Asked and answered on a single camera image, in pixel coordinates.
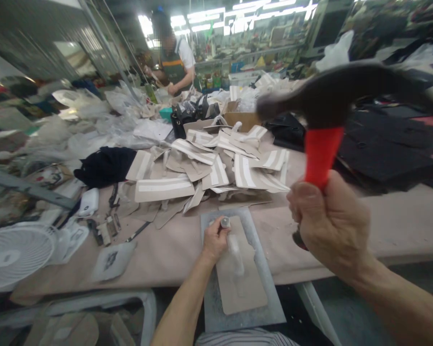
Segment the green vest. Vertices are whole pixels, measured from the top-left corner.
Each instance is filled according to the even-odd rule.
[[[173,84],[181,81],[186,75],[186,71],[184,69],[183,61],[178,54],[178,48],[183,38],[180,38],[179,41],[176,42],[175,49],[169,53],[165,51],[165,49],[161,49],[160,51],[160,65],[162,66],[168,80]],[[194,77],[194,87],[197,91],[201,91],[201,85],[199,83],[199,79],[197,78],[197,74]],[[185,86],[178,90],[178,92],[174,96],[178,96],[182,91],[187,91],[191,85]]]

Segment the fan grille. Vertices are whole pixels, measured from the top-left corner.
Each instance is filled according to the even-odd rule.
[[[0,229],[0,288],[43,267],[54,247],[51,235],[40,229],[22,226]]]

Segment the hand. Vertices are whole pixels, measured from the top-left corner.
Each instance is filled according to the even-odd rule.
[[[338,277],[352,280],[374,262],[367,249],[370,212],[336,171],[330,171],[324,195],[299,181],[287,200],[306,247]]]
[[[204,248],[202,249],[202,255],[213,264],[216,264],[220,259],[221,255],[228,249],[227,236],[231,231],[230,228],[221,228],[220,233],[220,221],[224,216],[220,216],[216,219],[213,224],[207,227],[204,235]]]
[[[168,94],[170,96],[174,96],[177,92],[178,92],[178,88],[175,85],[173,85],[172,83],[170,83],[168,85]]]

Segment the worker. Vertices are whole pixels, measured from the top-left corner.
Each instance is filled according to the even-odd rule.
[[[154,74],[161,82],[170,81],[168,94],[178,96],[182,91],[189,90],[192,85],[201,91],[199,79],[196,76],[196,60],[185,37],[177,38],[173,33],[168,17],[162,10],[156,10],[152,15],[154,34],[160,41],[159,71],[146,69],[149,76]]]
[[[433,296],[390,271],[369,252],[369,211],[337,172],[330,172],[324,195],[316,186],[299,181],[292,186],[287,200],[311,254],[372,306],[401,345],[433,345]],[[204,247],[165,311],[151,345],[192,345],[210,273],[227,250],[230,230],[218,233],[222,218],[205,230]],[[203,333],[196,344],[244,342],[296,345],[280,333],[261,328]]]

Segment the red hammer handle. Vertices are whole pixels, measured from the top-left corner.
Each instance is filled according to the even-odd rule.
[[[344,128],[333,127],[311,129],[305,137],[306,175],[305,181],[316,185],[324,191],[329,179],[338,148],[343,139]],[[300,227],[293,234],[294,242],[304,250],[308,250],[300,235]]]

